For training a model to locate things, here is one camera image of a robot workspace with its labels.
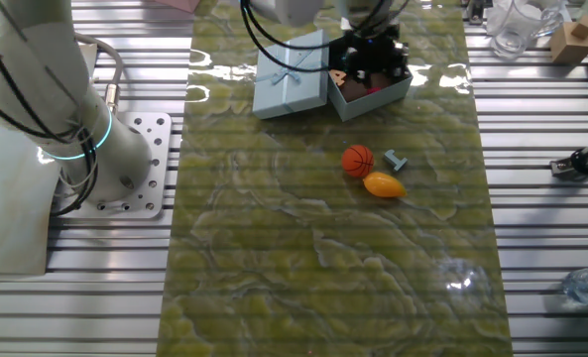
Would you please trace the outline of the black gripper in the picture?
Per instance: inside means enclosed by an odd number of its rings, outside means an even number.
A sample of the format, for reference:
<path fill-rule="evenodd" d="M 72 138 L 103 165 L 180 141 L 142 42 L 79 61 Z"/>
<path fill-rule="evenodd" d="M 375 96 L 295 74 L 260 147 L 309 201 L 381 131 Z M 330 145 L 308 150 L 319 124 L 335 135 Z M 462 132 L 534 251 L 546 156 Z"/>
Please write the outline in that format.
<path fill-rule="evenodd" d="M 401 82 L 409 77 L 408 45 L 400 41 L 399 30 L 386 30 L 372 37 L 358 35 L 346 37 L 345 65 L 352 79 L 360 84 L 369 83 L 366 70 L 388 70 L 392 82 Z"/>

